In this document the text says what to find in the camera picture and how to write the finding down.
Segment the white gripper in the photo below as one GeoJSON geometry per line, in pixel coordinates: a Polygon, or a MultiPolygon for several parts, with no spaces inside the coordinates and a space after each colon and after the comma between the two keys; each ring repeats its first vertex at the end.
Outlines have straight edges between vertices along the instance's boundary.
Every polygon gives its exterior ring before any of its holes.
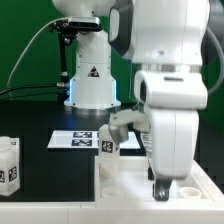
{"type": "Polygon", "coordinates": [[[166,202],[170,197],[174,179],[185,179],[190,173],[199,127],[199,115],[195,110],[157,109],[136,107],[146,115],[149,127],[148,139],[144,141],[147,157],[155,181],[152,196],[156,201],[166,202]]]}

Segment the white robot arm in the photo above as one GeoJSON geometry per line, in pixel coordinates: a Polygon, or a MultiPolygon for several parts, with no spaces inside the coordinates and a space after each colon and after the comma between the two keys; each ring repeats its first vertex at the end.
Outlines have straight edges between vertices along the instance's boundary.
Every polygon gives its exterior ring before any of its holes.
{"type": "Polygon", "coordinates": [[[209,34],[210,0],[53,0],[69,26],[81,30],[77,80],[71,104],[104,109],[113,92],[107,78],[89,81],[105,49],[139,65],[134,76],[134,109],[110,116],[100,130],[103,143],[119,145],[134,128],[145,146],[154,181],[153,197],[169,198],[171,184],[186,178],[195,153],[199,110],[210,93],[200,74],[201,45],[209,34]]]}

